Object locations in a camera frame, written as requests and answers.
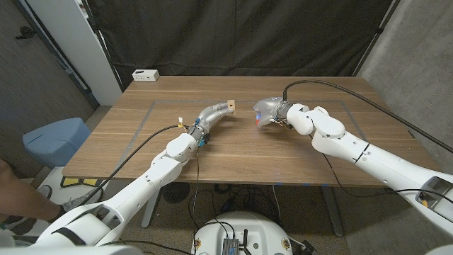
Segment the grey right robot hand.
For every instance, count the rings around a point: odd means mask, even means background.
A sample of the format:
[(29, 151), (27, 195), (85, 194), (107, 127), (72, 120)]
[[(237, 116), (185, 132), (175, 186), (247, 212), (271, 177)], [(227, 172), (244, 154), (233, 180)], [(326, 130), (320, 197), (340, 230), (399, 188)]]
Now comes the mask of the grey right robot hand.
[(260, 100), (253, 107), (256, 114), (256, 125), (261, 128), (271, 123), (277, 123), (289, 127), (287, 113), (292, 106), (293, 104), (284, 100), (283, 97), (270, 97)]

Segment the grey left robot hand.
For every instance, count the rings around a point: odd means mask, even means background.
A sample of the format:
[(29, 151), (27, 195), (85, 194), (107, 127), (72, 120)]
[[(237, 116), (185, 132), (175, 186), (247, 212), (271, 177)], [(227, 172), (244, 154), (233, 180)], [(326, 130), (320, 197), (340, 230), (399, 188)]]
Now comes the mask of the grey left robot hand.
[(189, 128), (188, 134), (199, 142), (203, 136), (210, 132), (216, 123), (224, 116), (233, 112), (234, 109), (230, 108), (228, 103), (218, 103), (208, 106), (196, 117), (194, 124)]

